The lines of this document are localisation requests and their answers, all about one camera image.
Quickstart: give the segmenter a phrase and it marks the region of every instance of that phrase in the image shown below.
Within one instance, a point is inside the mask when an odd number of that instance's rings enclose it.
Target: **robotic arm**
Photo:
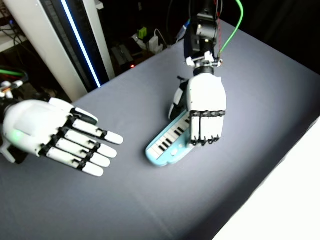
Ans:
[[[215,57],[218,38],[220,12],[219,0],[216,7],[213,0],[205,0],[203,10],[190,20],[184,37],[184,57],[186,64],[193,68],[193,78],[181,79],[181,85],[175,93],[169,118],[175,119],[187,108],[190,117],[189,143],[204,146],[217,142],[222,136],[224,116],[227,110],[227,96],[221,77],[215,76],[215,68],[222,65],[221,52],[236,33],[243,17],[222,49]]]
[[[110,159],[115,158],[117,152],[92,137],[113,144],[122,144],[123,138],[97,127],[95,116],[63,100],[13,99],[11,89],[22,84],[18,81],[13,84],[6,82],[0,88],[3,139],[0,153],[9,162],[15,163],[16,158],[10,151],[14,147],[93,176],[102,176],[103,168],[110,165]]]

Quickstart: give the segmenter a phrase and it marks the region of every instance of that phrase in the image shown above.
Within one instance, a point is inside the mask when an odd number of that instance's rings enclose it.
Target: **piano keyboard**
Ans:
[[[189,139],[189,112],[185,110],[148,145],[146,156],[156,166],[175,164],[193,149]]]

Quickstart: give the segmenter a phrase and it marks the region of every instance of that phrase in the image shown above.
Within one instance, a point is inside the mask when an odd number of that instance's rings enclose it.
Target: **black panel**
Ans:
[[[100,84],[102,85],[108,82],[109,78],[95,41],[85,7],[83,6],[81,0],[66,2],[93,69],[97,75],[97,78],[99,79]],[[96,89],[98,86],[81,50],[61,1],[41,0],[41,3],[69,58],[71,59],[73,66],[80,75],[85,88],[88,92]]]

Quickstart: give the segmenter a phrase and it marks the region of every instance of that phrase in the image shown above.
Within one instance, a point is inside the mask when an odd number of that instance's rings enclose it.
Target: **white light strip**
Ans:
[[[62,3],[62,5],[63,5],[64,11],[65,11],[65,13],[66,13],[66,15],[67,15],[67,17],[68,17],[68,19],[69,19],[69,22],[70,22],[70,24],[71,24],[71,27],[72,27],[73,32],[74,32],[74,34],[75,34],[75,37],[76,37],[76,39],[78,40],[78,43],[79,43],[79,45],[80,45],[80,48],[81,48],[81,50],[82,50],[82,52],[83,52],[83,55],[84,55],[84,57],[85,57],[85,60],[86,60],[86,62],[87,62],[88,65],[89,65],[89,68],[90,68],[91,73],[92,73],[92,75],[93,75],[93,78],[94,78],[94,80],[95,80],[95,82],[96,82],[96,85],[98,86],[98,88],[100,88],[100,87],[101,87],[100,82],[99,82],[99,80],[98,80],[98,77],[97,77],[97,75],[96,75],[96,72],[95,72],[95,70],[94,70],[94,67],[93,67],[92,64],[91,64],[91,61],[90,61],[90,59],[89,59],[89,56],[88,56],[87,51],[86,51],[86,49],[85,49],[85,46],[84,46],[84,44],[83,44],[83,42],[82,42],[82,40],[81,40],[81,37],[80,37],[80,35],[79,35],[79,32],[78,32],[77,27],[76,27],[75,22],[74,22],[74,19],[73,19],[72,16],[71,16],[71,13],[70,13],[70,10],[69,10],[68,5],[67,5],[67,3],[66,3],[66,0],[61,0],[61,3]]]

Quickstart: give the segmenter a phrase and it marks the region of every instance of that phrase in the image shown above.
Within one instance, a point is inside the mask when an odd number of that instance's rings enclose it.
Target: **green cable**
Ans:
[[[231,39],[235,36],[241,22],[242,19],[244,18],[244,7],[242,6],[242,3],[240,2],[240,0],[235,0],[236,3],[239,5],[240,11],[241,11],[241,15],[240,15],[240,19],[238,24],[236,25],[235,29],[233,30],[233,32],[231,33],[230,37],[228,38],[228,40],[223,44],[222,48],[220,49],[219,53],[218,53],[218,58],[220,58],[221,53],[223,52],[223,50],[226,48],[226,46],[229,44],[229,42],[231,41]]]
[[[12,75],[12,76],[23,76],[24,74],[21,72],[16,72],[16,71],[8,71],[8,70],[4,70],[4,69],[0,69],[0,74],[8,74],[8,75]]]

